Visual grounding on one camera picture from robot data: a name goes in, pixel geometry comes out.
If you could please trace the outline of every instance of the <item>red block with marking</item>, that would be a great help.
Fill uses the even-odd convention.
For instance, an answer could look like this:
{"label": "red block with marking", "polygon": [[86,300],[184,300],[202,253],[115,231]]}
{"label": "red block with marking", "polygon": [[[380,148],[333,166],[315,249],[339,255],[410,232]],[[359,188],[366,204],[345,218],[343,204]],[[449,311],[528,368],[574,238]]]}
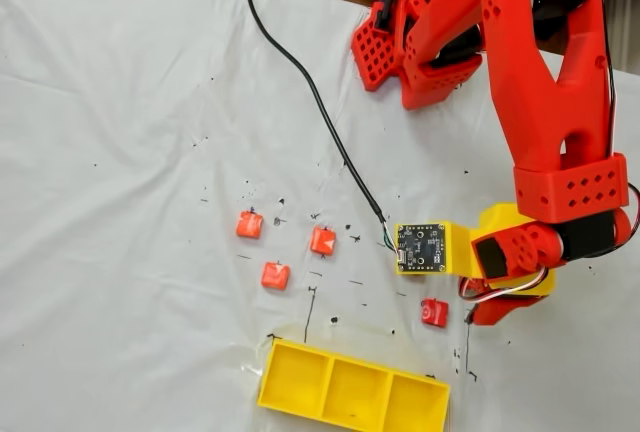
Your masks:
{"label": "red block with marking", "polygon": [[436,299],[424,299],[422,301],[422,322],[437,327],[447,326],[449,304]]}
{"label": "red block with marking", "polygon": [[236,234],[241,237],[250,237],[252,239],[260,238],[260,230],[262,229],[262,216],[245,210],[240,213],[240,219],[236,226]]}
{"label": "red block with marking", "polygon": [[267,262],[262,270],[262,286],[271,289],[284,290],[287,288],[291,269],[288,265]]}
{"label": "red block with marking", "polygon": [[336,244],[336,233],[323,227],[314,227],[311,235],[311,250],[316,254],[331,255]]}

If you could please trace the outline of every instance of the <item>white cloth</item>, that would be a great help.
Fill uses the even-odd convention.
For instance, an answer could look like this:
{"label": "white cloth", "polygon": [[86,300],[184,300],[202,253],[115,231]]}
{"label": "white cloth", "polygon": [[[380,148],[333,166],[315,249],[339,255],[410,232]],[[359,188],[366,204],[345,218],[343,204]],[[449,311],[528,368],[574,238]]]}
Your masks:
{"label": "white cloth", "polygon": [[[472,226],[513,199],[486,67],[408,113],[396,80],[367,93],[358,78],[366,9],[255,2],[392,223]],[[638,180],[640,78],[616,78],[616,148]],[[310,287],[308,343],[450,383],[452,430],[640,426],[637,241],[472,328],[475,381],[454,278],[393,274],[306,82],[246,0],[0,0],[0,177],[2,432],[333,430],[255,405],[267,335],[303,340]],[[249,207],[258,241],[235,235]],[[308,250],[316,224],[337,231],[334,256]],[[284,293],[260,285],[274,260],[291,266]],[[449,301],[446,330],[420,322],[424,297]]]}

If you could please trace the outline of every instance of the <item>black marker line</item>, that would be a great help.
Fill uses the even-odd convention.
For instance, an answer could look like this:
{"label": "black marker line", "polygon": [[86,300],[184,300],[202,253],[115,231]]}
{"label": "black marker line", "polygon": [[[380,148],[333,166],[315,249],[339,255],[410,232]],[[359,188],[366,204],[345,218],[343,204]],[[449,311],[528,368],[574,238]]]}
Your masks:
{"label": "black marker line", "polygon": [[467,353],[466,353],[466,370],[469,372],[469,334],[471,333],[471,322],[467,324]]}
{"label": "black marker line", "polygon": [[307,343],[307,330],[309,329],[309,321],[311,320],[311,312],[313,312],[313,303],[316,301],[316,290],[318,287],[309,287],[309,292],[313,292],[311,296],[311,306],[309,307],[309,315],[307,316],[307,325],[304,326],[304,343]]}

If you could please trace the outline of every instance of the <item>wire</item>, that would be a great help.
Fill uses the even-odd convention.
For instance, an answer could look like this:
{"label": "wire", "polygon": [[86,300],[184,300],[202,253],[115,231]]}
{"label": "wire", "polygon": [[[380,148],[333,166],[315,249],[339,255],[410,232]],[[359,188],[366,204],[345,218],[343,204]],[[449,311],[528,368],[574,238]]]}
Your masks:
{"label": "wire", "polygon": [[258,17],[258,13],[256,12],[256,8],[253,4],[253,0],[247,0],[247,2],[249,3],[249,9],[251,10],[251,15],[253,16],[253,19],[258,25],[260,32],[262,32],[262,35],[264,35],[265,38],[271,43],[271,45],[273,45],[282,55],[284,55],[289,60],[289,62],[295,65],[296,68],[307,80],[307,83],[309,84],[309,88],[313,93],[313,97],[316,100],[316,103],[318,104],[318,109],[320,109],[320,113],[322,114],[322,118],[324,119],[324,122],[327,125],[327,128],[329,129],[329,133],[331,134],[331,137],[333,138],[333,141],[335,142],[336,147],[338,147],[338,151],[340,152],[340,155],[342,156],[342,159],[344,160],[345,165],[349,169],[349,172],[351,172],[353,179],[356,181],[356,184],[358,185],[358,188],[362,191],[362,194],[364,195],[365,199],[367,199],[367,202],[369,203],[371,210],[373,210],[374,214],[376,214],[376,216],[378,217],[378,220],[383,225],[383,229],[384,229],[383,234],[385,237],[385,242],[389,240],[389,242],[391,243],[390,244],[391,246],[387,244],[387,247],[389,247],[391,250],[393,250],[397,254],[397,248],[394,244],[391,234],[389,233],[389,229],[387,228],[384,214],[382,213],[382,210],[380,209],[380,206],[378,205],[376,200],[373,198],[373,195],[371,195],[371,192],[369,192],[369,189],[365,185],[364,181],[360,177],[360,174],[358,174],[356,167],[353,165],[353,162],[351,161],[349,154],[344,148],[344,145],[340,140],[340,136],[338,135],[338,132],[336,131],[336,128],[333,125],[333,122],[331,122],[329,113],[327,112],[327,109],[325,108],[324,103],[322,102],[322,97],[320,97],[320,92],[318,92],[318,88],[316,87],[316,84],[311,78],[311,75],[309,75],[309,72],[307,71],[307,69],[305,69],[304,66],[300,62],[298,62],[298,60],[293,55],[291,55],[287,49],[285,49],[282,45],[280,45],[278,41],[276,41],[271,36],[271,34],[267,32],[267,29],[265,29],[264,25],[262,24],[260,17]]}
{"label": "wire", "polygon": [[638,188],[633,185],[631,182],[629,182],[629,188],[633,191],[633,193],[636,196],[636,203],[637,203],[637,209],[636,209],[636,218],[633,222],[633,226],[631,227],[631,234],[629,235],[629,238],[627,239],[626,242],[619,244],[619,245],[614,245],[613,247],[606,249],[603,252],[600,252],[598,254],[594,254],[594,255],[590,255],[587,258],[588,259],[595,259],[596,257],[602,257],[603,255],[607,255],[610,254],[611,252],[614,252],[616,250],[618,250],[620,247],[628,244],[629,242],[631,242],[631,239],[633,239],[633,236],[636,235],[636,232],[638,231],[638,226],[640,225],[640,190],[638,190]]}
{"label": "wire", "polygon": [[616,116],[616,84],[613,79],[613,64],[611,63],[611,51],[609,49],[609,32],[607,30],[607,11],[604,0],[602,0],[602,21],[604,22],[604,45],[607,54],[607,69],[609,71],[609,139],[607,143],[606,156],[613,154],[613,130]]}
{"label": "wire", "polygon": [[513,294],[514,292],[519,292],[521,290],[533,289],[540,285],[549,275],[549,269],[547,267],[543,267],[540,273],[530,282],[526,284],[519,285],[518,287],[506,288],[506,289],[497,289],[491,292],[486,292],[483,294],[479,294],[473,297],[465,296],[467,291],[467,286],[469,284],[470,279],[462,279],[460,281],[458,295],[460,298],[466,300],[467,302],[473,302],[475,304],[479,304],[481,302],[486,302],[487,300],[495,299],[497,297]]}

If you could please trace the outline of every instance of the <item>robotic arm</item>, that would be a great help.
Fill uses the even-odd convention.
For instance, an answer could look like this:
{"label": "robotic arm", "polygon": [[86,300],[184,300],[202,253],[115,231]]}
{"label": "robotic arm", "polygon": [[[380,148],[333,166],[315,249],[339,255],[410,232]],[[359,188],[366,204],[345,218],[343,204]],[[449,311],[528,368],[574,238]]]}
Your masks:
{"label": "robotic arm", "polygon": [[[536,38],[564,21],[555,80]],[[553,289],[552,269],[612,252],[635,233],[638,221],[632,229],[621,207],[629,187],[639,194],[613,152],[603,0],[385,0],[354,32],[352,50],[365,88],[397,76],[408,109],[444,100],[486,50],[517,207],[492,207],[478,229],[439,222],[401,225],[396,235],[398,272],[460,275],[461,297],[476,303],[472,323],[538,302]]]}

